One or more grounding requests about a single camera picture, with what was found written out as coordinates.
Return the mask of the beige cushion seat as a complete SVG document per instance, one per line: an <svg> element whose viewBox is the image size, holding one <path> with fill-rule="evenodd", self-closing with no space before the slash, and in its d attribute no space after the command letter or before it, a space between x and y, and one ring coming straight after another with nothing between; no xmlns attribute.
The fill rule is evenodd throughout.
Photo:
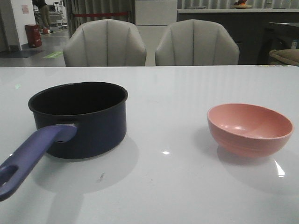
<svg viewBox="0 0 299 224"><path fill-rule="evenodd" d="M299 65L299 50L298 49L283 49L271 50L269 56L276 62L283 64L298 66Z"/></svg>

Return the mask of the left grey upholstered chair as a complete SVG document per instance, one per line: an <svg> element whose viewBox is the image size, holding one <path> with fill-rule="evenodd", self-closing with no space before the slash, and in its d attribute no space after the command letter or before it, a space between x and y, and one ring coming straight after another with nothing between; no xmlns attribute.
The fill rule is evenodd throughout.
<svg viewBox="0 0 299 224"><path fill-rule="evenodd" d="M145 66L146 48L133 23L104 19L80 25L63 49L67 67Z"/></svg>

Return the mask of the grey upholstered chair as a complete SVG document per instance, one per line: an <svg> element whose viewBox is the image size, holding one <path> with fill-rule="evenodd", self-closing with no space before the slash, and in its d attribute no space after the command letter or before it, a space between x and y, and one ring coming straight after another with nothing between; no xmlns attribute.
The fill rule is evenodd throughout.
<svg viewBox="0 0 299 224"><path fill-rule="evenodd" d="M185 20L165 29L155 51L156 66L237 65L239 47L219 23Z"/></svg>
<svg viewBox="0 0 299 224"><path fill-rule="evenodd" d="M104 19L80 25L63 49L67 67L145 66L146 48L133 23Z"/></svg>

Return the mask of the red barrier belt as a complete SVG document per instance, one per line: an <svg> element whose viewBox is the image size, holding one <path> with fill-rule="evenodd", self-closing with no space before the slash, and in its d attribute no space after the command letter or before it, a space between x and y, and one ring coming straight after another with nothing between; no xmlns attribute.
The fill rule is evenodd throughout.
<svg viewBox="0 0 299 224"><path fill-rule="evenodd" d="M73 14L76 18L87 18L87 17L113 17L113 16L129 16L130 12L117 12L117 13L99 13L99 14Z"/></svg>

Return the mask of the pink bowl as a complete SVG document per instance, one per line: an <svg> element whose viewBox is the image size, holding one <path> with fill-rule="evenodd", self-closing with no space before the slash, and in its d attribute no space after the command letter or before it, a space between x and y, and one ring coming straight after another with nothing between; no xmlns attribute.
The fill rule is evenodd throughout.
<svg viewBox="0 0 299 224"><path fill-rule="evenodd" d="M219 146L239 156L259 158L282 149L294 126L283 114L266 107L229 103L207 112L210 133Z"/></svg>

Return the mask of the dark blue saucepan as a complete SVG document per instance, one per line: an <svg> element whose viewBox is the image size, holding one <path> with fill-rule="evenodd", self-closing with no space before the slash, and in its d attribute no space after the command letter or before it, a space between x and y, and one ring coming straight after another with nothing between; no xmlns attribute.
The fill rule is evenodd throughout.
<svg viewBox="0 0 299 224"><path fill-rule="evenodd" d="M0 167L0 198L8 199L45 153L63 159L103 154L127 132L125 88L106 82L63 84L33 95L32 133Z"/></svg>

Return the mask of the red box on floor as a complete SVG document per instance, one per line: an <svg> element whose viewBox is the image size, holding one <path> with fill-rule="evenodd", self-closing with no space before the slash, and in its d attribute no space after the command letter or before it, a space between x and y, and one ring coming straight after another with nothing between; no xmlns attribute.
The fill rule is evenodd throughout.
<svg viewBox="0 0 299 224"><path fill-rule="evenodd" d="M41 47L42 40L40 36L39 26L35 24L25 25L25 31L30 48Z"/></svg>

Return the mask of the white cabinet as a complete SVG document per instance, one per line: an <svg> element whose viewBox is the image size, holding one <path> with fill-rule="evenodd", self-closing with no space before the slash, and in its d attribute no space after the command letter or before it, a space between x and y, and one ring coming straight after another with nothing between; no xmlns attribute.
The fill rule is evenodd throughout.
<svg viewBox="0 0 299 224"><path fill-rule="evenodd" d="M176 20L176 0L135 1L135 24L146 47L146 66L155 66L155 50L163 32L167 25Z"/></svg>

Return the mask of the right grey upholstered chair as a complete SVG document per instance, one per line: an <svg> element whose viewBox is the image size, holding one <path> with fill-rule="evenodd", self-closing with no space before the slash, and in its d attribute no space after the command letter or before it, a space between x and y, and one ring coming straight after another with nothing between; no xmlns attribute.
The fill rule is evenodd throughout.
<svg viewBox="0 0 299 224"><path fill-rule="evenodd" d="M237 65L239 47L219 23L185 20L165 29L155 51L156 66Z"/></svg>

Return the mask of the person in background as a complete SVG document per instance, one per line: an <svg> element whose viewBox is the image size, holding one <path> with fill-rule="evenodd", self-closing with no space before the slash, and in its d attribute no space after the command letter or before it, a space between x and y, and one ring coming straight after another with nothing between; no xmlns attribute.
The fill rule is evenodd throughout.
<svg viewBox="0 0 299 224"><path fill-rule="evenodd" d="M32 4L38 8L44 26L50 29L50 25L51 25L51 20L49 15L50 10L45 0L32 0Z"/></svg>

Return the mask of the dark counter unit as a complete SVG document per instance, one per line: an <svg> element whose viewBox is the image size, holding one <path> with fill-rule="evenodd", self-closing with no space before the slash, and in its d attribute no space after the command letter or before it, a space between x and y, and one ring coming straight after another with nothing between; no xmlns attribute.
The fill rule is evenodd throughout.
<svg viewBox="0 0 299 224"><path fill-rule="evenodd" d="M274 42L290 47L293 37L280 34L283 24L298 23L298 9L179 9L177 21L189 19L221 24L240 49L239 64L267 64Z"/></svg>

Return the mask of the fruit plate on counter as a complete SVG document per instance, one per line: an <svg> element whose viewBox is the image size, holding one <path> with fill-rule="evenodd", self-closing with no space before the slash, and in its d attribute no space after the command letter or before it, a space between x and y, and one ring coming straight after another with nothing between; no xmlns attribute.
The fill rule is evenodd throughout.
<svg viewBox="0 0 299 224"><path fill-rule="evenodd" d="M246 0L238 0L231 7L233 9L249 9L252 8L252 5L248 5Z"/></svg>

